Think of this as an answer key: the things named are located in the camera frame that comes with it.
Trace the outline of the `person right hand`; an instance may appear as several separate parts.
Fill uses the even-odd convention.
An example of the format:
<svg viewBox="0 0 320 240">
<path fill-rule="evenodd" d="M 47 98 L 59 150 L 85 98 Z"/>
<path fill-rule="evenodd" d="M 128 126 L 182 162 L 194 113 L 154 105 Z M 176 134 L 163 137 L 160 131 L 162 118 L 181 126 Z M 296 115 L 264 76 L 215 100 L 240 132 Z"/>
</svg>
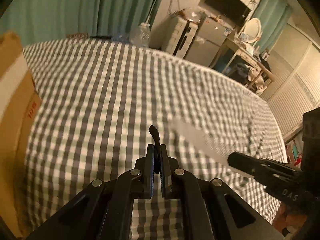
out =
<svg viewBox="0 0 320 240">
<path fill-rule="evenodd" d="M 281 202 L 273 219 L 272 225 L 280 233 L 287 229 L 289 236 L 293 238 L 307 221 L 308 216 L 298 209 L 294 209 Z"/>
</svg>

